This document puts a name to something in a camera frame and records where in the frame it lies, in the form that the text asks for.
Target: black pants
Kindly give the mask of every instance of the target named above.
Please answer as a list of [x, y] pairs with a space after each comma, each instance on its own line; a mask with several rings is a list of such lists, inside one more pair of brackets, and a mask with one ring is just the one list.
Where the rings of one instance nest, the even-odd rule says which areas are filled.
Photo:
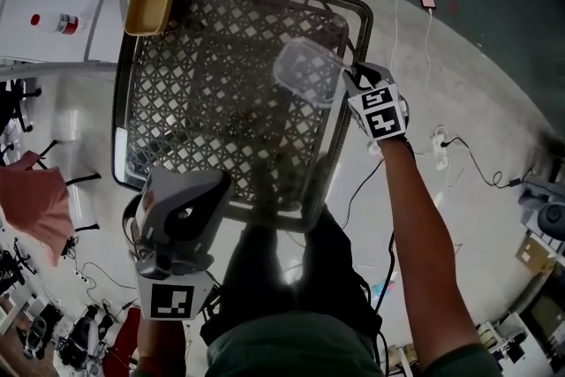
[[375, 340], [380, 317], [353, 270], [351, 242], [327, 207], [305, 240], [302, 278], [290, 286], [276, 256], [276, 230], [245, 227], [223, 281], [220, 312], [200, 331], [207, 345], [243, 322], [295, 309], [333, 316]]

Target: concrete floor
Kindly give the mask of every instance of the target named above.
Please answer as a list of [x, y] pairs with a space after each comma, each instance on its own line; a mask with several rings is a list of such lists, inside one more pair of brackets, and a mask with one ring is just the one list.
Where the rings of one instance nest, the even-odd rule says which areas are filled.
[[[375, 19], [367, 60], [388, 66], [395, 34], [395, 0], [364, 1], [373, 9]], [[459, 135], [469, 143], [487, 177], [497, 170], [502, 172], [503, 182], [521, 176], [539, 151], [539, 135], [550, 132], [546, 120], [517, 85], [481, 54], [480, 49], [435, 20], [429, 35], [432, 72], [426, 91], [428, 19], [426, 11], [400, 0], [394, 75], [411, 106], [408, 138], [414, 150], [429, 155], [432, 149], [430, 137], [436, 126], [443, 124], [451, 136]], [[83, 215], [89, 216], [91, 206], [91, 215], [101, 230], [78, 234], [77, 261], [79, 268], [85, 262], [95, 262], [119, 283], [133, 286], [132, 265], [121, 229], [121, 214], [133, 193], [120, 188], [110, 173], [113, 83], [107, 79], [80, 76], [72, 79], [48, 77], [38, 83], [43, 95], [28, 105], [34, 131], [25, 135], [14, 131], [9, 139], [16, 144], [17, 152], [43, 150], [53, 138], [68, 140], [49, 153], [49, 164], [59, 165], [67, 179], [84, 176], [90, 170], [102, 174], [101, 181], [85, 183], [79, 189]], [[519, 222], [521, 209], [517, 205], [520, 189], [487, 187], [472, 162], [468, 162], [464, 149], [450, 147], [449, 156], [452, 163], [448, 181], [447, 171], [438, 171], [437, 161], [433, 158], [418, 157], [418, 167], [454, 243], [461, 244], [457, 254], [457, 276], [471, 315], [476, 322], [493, 320], [505, 311], [531, 278], [514, 257], [525, 233]], [[329, 209], [339, 223], [345, 218], [350, 196], [376, 163], [377, 157], [366, 151], [364, 134], [351, 124], [328, 195]], [[447, 182], [450, 185], [456, 182], [465, 163], [455, 188], [449, 189]], [[220, 280], [241, 229], [241, 224], [225, 221], [212, 247], [215, 263], [210, 270]], [[357, 196], [346, 230], [356, 269], [371, 285], [386, 276], [391, 230], [388, 190], [382, 168]], [[13, 236], [14, 230], [8, 227], [0, 234], [0, 242], [3, 246], [8, 245]], [[90, 302], [86, 294], [89, 286], [73, 274], [74, 262], [61, 261], [58, 268], [51, 268], [39, 243], [18, 236], [40, 269], [38, 276], [32, 278], [35, 288], [46, 290], [66, 312], [75, 315], [82, 312], [84, 305]], [[294, 238], [303, 241], [300, 235], [294, 235]], [[302, 252], [303, 249], [287, 234], [279, 233], [282, 268], [300, 262]], [[299, 268], [293, 269], [287, 276], [295, 278], [299, 271]], [[86, 267], [85, 274], [92, 276], [98, 284], [91, 295], [97, 300], [109, 300], [114, 313], [137, 297], [135, 290], [117, 287], [93, 266]], [[395, 288], [386, 296], [381, 308], [383, 332], [389, 345], [411, 341], [400, 273], [395, 282]], [[328, 288], [328, 297], [332, 296], [333, 290], [339, 289]], [[188, 367], [191, 375], [203, 375], [206, 370], [205, 346], [198, 334], [200, 323], [200, 319], [196, 320], [191, 328]]]

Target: cardboard box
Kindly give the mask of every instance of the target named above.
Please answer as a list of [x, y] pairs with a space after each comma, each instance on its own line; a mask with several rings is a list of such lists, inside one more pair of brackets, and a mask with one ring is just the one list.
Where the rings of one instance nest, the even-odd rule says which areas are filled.
[[555, 268], [554, 250], [547, 244], [543, 244], [536, 236], [530, 236], [524, 240], [516, 257], [534, 275], [549, 274]]

